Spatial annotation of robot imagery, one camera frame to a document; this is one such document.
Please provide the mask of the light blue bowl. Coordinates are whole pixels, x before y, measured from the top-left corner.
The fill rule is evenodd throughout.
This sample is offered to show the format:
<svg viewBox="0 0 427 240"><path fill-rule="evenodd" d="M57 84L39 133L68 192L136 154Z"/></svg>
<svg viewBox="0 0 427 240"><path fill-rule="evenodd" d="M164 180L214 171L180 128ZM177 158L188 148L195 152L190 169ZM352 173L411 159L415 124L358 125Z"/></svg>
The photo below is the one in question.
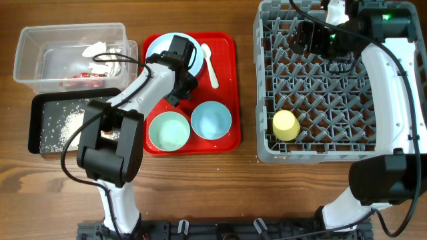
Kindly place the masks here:
<svg viewBox="0 0 427 240"><path fill-rule="evenodd" d="M206 140L217 140L231 129L232 115L224 104L206 101L193 110L190 123L197 136Z"/></svg>

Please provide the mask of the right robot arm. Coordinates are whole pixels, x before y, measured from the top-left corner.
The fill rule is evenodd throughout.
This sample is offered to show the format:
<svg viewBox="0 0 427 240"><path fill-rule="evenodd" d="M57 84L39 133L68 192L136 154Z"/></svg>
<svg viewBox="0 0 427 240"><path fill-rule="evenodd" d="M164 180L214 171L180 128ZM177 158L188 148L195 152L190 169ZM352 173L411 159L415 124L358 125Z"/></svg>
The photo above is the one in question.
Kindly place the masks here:
<svg viewBox="0 0 427 240"><path fill-rule="evenodd" d="M335 60L353 53L363 62L376 119L375 155L353 163L348 188L320 208L325 231L349 231L371 215L405 201L411 220L426 191L426 96L417 59L426 48L415 6L405 1L323 1L326 19L307 11L291 42Z"/></svg>

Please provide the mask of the yellow plastic cup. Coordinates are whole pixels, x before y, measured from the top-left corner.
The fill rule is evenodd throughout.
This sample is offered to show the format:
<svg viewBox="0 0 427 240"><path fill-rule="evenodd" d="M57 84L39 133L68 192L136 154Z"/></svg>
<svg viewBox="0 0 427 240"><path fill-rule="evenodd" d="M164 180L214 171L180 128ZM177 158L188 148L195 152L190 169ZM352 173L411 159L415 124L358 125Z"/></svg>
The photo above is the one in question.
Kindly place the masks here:
<svg viewBox="0 0 427 240"><path fill-rule="evenodd" d="M273 132L279 140L291 141L300 132L299 121L291 111L278 111L273 117Z"/></svg>

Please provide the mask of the white tissue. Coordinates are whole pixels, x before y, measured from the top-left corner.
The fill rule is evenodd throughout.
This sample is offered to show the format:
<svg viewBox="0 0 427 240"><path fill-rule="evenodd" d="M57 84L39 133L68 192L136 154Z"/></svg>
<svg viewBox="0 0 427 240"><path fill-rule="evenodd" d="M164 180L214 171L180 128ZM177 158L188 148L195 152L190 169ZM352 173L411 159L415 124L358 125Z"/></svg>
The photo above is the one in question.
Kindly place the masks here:
<svg viewBox="0 0 427 240"><path fill-rule="evenodd" d="M121 65L118 62L110 62L110 60L117 60L114 53L121 53L121 48L108 47L104 42L97 42L93 45L88 46L83 53L83 57L92 58L97 54L103 54L96 57L96 60L102 60L101 63L94 61L88 65L91 73L98 75L105 75L106 77L116 76L121 71Z"/></svg>

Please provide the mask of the white rice grains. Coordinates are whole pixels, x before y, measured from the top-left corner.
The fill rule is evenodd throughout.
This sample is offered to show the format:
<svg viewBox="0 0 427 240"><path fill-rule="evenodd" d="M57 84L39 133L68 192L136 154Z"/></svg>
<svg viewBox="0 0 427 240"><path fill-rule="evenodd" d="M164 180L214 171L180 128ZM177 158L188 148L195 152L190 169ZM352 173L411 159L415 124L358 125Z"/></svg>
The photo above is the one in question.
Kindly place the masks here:
<svg viewBox="0 0 427 240"><path fill-rule="evenodd" d="M38 150L41 154L60 153L83 124L85 108L92 100L106 102L109 97L49 101L42 104Z"/></svg>

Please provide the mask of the red snack wrapper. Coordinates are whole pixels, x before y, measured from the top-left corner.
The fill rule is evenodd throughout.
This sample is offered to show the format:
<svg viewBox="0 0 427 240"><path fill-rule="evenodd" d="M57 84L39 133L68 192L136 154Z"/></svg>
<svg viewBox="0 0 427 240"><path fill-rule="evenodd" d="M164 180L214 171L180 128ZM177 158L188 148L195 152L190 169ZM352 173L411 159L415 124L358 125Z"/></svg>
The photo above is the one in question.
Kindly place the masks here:
<svg viewBox="0 0 427 240"><path fill-rule="evenodd" d="M105 74L82 72L72 77L72 81L64 81L59 84L60 87L72 89L76 87L99 88L103 86L103 81L98 78L105 77Z"/></svg>

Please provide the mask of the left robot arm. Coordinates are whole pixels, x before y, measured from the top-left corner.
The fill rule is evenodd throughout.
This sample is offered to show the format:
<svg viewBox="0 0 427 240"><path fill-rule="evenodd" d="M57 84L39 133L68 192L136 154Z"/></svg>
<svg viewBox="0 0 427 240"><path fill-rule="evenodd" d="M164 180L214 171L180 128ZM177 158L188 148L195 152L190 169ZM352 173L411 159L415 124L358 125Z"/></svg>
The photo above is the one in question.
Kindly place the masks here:
<svg viewBox="0 0 427 240"><path fill-rule="evenodd" d="M169 49L148 57L141 75L126 90L106 102L93 100L87 105L77 165L85 170L86 183L101 193L104 237L141 237L133 179L143 157L144 120L162 99L176 107L197 87L189 72L194 48L188 38L173 36Z"/></svg>

